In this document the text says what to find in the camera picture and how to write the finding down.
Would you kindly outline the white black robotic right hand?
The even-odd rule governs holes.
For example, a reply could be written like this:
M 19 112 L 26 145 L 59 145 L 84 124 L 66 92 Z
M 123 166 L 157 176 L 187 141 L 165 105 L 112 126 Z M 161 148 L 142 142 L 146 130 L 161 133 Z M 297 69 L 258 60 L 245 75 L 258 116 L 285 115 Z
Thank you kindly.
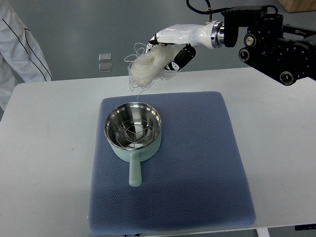
M 148 42 L 146 52 L 155 46 L 183 45 L 171 62 L 164 68 L 179 71 L 196 55 L 195 47 L 203 45 L 209 49 L 219 48 L 224 44 L 224 23 L 211 21 L 207 25 L 177 24 L 157 32 Z

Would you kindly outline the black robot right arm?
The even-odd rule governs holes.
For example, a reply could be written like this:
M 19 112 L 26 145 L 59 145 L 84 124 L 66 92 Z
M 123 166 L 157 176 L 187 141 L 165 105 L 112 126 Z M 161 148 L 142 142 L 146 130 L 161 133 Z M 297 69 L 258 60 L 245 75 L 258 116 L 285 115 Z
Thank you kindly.
M 245 64 L 290 86 L 303 78 L 316 78 L 316 32 L 283 24 L 283 16 L 269 13 L 274 5 L 237 6 L 201 11 L 186 2 L 188 8 L 212 19 L 215 13 L 224 17 L 222 25 L 215 26 L 211 37 L 218 45 L 234 47 L 241 27 L 247 28 L 245 47 L 239 50 L 239 59 Z

